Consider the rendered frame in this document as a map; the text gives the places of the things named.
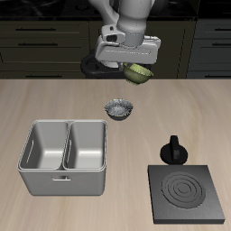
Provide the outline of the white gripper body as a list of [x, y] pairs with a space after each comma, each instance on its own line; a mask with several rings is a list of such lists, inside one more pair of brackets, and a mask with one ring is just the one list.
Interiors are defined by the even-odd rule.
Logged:
[[97, 39], [95, 58], [100, 62], [129, 62], [154, 64], [157, 60], [161, 40], [155, 36], [144, 36], [143, 43], [136, 48], [125, 47], [115, 42]]

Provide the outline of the green bowl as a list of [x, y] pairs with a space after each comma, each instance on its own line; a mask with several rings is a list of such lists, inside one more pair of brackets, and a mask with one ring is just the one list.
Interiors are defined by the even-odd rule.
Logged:
[[127, 63], [123, 72], [126, 80], [134, 85], [143, 84], [153, 76], [149, 69], [136, 63]]

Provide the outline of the small grey fluted dish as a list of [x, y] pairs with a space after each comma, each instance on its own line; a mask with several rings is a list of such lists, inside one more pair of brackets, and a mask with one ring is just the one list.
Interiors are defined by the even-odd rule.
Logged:
[[107, 115], [116, 121], [125, 120], [131, 115], [133, 108], [134, 106], [132, 103], [122, 98], [112, 99], [104, 106]]

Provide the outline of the dark brown kitchen cupboards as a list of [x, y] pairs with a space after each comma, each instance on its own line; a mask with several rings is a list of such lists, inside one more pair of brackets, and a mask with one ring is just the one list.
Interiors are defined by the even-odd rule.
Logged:
[[[83, 79], [80, 62], [95, 48], [101, 21], [0, 21], [0, 79]], [[161, 39], [157, 79], [186, 77], [195, 23], [149, 21]]]

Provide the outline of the dark grey drawer cabinet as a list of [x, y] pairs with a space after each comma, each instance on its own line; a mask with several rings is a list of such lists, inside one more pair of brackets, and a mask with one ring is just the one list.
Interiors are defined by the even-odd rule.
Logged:
[[231, 19], [197, 21], [187, 78], [231, 79]]

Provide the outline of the black kitchen countertop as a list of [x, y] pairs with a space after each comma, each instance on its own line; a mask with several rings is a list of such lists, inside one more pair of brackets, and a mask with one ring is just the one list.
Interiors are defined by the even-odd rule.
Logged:
[[[231, 0], [169, 0], [148, 21], [231, 19]], [[88, 0], [0, 0], [0, 21], [102, 21]]]

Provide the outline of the round black stove knob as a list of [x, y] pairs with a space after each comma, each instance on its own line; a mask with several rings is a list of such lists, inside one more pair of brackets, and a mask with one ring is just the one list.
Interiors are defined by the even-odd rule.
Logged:
[[160, 156], [169, 165], [182, 165], [188, 159], [188, 152], [180, 145], [178, 136], [172, 135], [170, 142], [161, 148]]

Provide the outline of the white two-bin basket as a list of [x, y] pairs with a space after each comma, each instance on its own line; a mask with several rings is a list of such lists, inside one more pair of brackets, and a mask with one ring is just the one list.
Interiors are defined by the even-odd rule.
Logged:
[[104, 120], [36, 120], [17, 169], [34, 196], [100, 196], [106, 142]]

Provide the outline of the dark grey stove plate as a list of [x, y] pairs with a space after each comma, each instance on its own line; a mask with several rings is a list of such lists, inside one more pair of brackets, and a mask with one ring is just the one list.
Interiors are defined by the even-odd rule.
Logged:
[[207, 165], [149, 165], [154, 224], [223, 224]]

